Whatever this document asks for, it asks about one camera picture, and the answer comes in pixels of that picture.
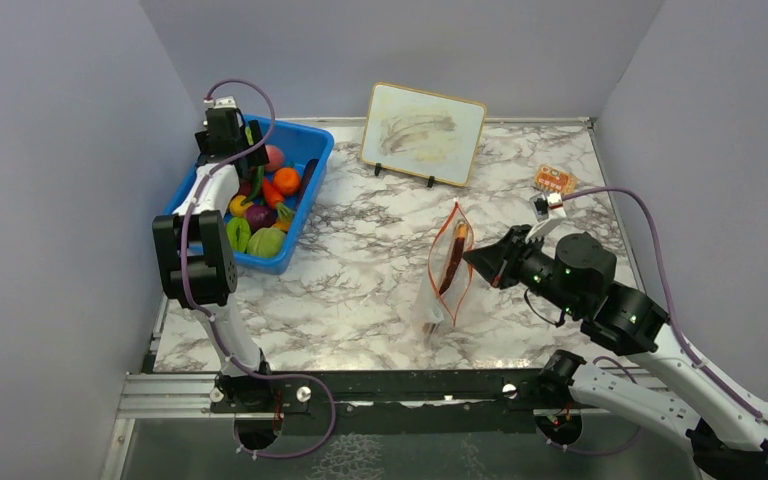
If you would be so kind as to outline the clear zip top bag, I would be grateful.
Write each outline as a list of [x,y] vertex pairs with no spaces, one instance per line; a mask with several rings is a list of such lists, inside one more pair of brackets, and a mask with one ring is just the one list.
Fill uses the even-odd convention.
[[432,241],[410,311],[410,319],[425,344],[457,324],[473,281],[473,268],[464,260],[473,244],[474,230],[455,199]]

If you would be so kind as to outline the toy green starfruit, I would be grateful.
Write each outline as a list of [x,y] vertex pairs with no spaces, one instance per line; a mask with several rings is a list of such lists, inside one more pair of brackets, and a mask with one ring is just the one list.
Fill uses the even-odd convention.
[[243,217],[232,217],[226,225],[229,244],[234,252],[245,253],[252,235],[251,227]]

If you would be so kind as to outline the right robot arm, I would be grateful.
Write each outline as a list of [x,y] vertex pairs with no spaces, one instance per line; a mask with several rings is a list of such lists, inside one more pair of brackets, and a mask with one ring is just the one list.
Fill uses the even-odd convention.
[[536,380],[552,407],[579,403],[608,410],[658,433],[692,455],[714,479],[768,479],[768,402],[694,360],[671,329],[667,311],[645,293],[614,279],[616,257],[587,233],[563,237],[554,256],[515,226],[464,260],[493,287],[524,285],[580,322],[592,342],[625,357],[670,389],[663,395],[559,349]]

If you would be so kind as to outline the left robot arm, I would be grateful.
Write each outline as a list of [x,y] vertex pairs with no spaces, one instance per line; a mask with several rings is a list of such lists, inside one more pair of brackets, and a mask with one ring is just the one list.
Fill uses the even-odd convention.
[[245,131],[230,99],[210,100],[202,131],[195,181],[172,213],[152,222],[152,234],[165,295],[193,312],[222,362],[210,399],[229,407],[258,411],[273,401],[269,365],[231,306],[238,270],[224,220],[241,179],[251,165],[265,162],[260,128]]

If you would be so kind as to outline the orange snack packet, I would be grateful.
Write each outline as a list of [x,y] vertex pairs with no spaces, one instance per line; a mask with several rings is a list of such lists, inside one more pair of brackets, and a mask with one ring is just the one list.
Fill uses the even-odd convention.
[[534,176],[534,186],[544,192],[568,195],[574,192],[578,178],[559,168],[541,164]]

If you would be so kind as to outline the whiteboard on stand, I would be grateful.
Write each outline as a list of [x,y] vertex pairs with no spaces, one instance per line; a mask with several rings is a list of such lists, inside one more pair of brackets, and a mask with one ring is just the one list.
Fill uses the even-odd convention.
[[465,186],[486,120],[484,104],[378,82],[371,92],[360,160],[383,170]]

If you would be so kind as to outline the toy purple eggplant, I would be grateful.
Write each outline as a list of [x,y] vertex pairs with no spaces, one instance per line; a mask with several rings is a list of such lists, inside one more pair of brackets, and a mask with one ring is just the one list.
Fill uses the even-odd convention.
[[300,184],[299,184],[299,188],[297,190],[297,195],[296,195],[297,206],[300,206],[302,201],[303,201],[303,199],[304,199],[306,191],[307,191],[307,189],[308,189],[308,187],[309,187],[309,185],[310,185],[310,183],[312,181],[312,177],[313,177],[313,175],[314,175],[314,173],[316,171],[316,168],[318,167],[318,163],[319,163],[319,159],[318,158],[312,158],[312,159],[310,159],[306,163],[306,165],[304,167],[304,170],[303,170],[303,173],[302,173],[302,176],[301,176],[301,180],[300,180]]

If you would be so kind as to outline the toy orange tangerine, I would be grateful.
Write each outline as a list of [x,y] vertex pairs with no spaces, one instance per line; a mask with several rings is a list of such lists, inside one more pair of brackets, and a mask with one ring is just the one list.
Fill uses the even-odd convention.
[[301,175],[292,167],[278,169],[272,178],[272,185],[283,196],[289,197],[298,193],[301,186]]

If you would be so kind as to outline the blue plastic bin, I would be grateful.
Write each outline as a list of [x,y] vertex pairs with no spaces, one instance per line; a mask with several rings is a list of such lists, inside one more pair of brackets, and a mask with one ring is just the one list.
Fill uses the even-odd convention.
[[[264,150],[266,145],[275,145],[285,153],[287,158],[285,167],[295,168],[302,176],[306,163],[312,158],[319,159],[318,167],[316,168],[301,205],[297,206],[297,194],[289,197],[284,196],[286,205],[295,211],[295,217],[292,222],[282,222],[277,218],[275,224],[272,226],[283,230],[287,234],[280,253],[273,258],[262,259],[246,253],[233,251],[238,267],[279,275],[287,269],[297,241],[307,222],[325,176],[326,163],[333,149],[334,139],[330,133],[321,129],[284,121],[276,121],[274,119],[267,119],[259,116],[246,117],[242,113],[241,115],[246,124],[246,133],[251,134],[253,132],[252,125],[254,123],[259,125]],[[266,151],[265,157],[266,160],[264,163],[260,165],[251,165],[249,175],[240,181],[237,195],[244,195],[245,197],[248,195],[250,191],[250,181],[254,171],[259,166],[265,167],[268,162]],[[183,183],[178,187],[173,200],[161,215],[172,213],[173,210],[181,204],[187,193],[193,187],[196,162],[190,169]],[[273,174],[275,172],[268,173],[265,171],[264,179],[267,178],[272,182]],[[260,195],[253,202],[254,205],[268,206],[263,199],[262,190]],[[224,217],[226,225],[232,217],[233,216],[228,211]]]

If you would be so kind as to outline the toy green cabbage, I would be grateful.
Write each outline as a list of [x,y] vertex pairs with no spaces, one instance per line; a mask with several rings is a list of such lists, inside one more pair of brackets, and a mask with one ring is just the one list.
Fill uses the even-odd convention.
[[251,235],[245,253],[262,259],[273,258],[283,248],[286,236],[279,228],[261,228]]

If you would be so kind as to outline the toy carrot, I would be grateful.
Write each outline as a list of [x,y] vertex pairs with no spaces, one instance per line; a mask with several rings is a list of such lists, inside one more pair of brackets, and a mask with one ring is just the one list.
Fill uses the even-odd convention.
[[261,190],[264,201],[276,212],[277,218],[282,222],[292,222],[295,211],[286,205],[284,195],[276,189],[269,179],[265,178],[262,181]]

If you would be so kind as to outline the toy green chili pepper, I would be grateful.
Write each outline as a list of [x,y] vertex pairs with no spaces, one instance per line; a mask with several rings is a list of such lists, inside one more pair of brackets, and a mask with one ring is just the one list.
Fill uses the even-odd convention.
[[265,174],[265,167],[259,166],[252,176],[250,181],[250,191],[245,198],[246,202],[253,202],[261,193],[262,183]]

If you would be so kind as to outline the toy yellow lemon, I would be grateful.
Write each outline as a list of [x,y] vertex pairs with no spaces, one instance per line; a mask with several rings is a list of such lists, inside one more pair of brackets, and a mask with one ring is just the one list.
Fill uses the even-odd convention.
[[233,217],[242,218],[253,205],[254,202],[247,200],[244,195],[236,195],[229,202],[228,211]]

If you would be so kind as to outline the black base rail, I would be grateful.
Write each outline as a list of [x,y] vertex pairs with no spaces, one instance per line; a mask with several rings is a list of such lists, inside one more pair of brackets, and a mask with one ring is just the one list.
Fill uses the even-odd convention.
[[245,434],[530,434],[535,416],[580,406],[539,376],[537,368],[218,375],[209,410],[230,416]]

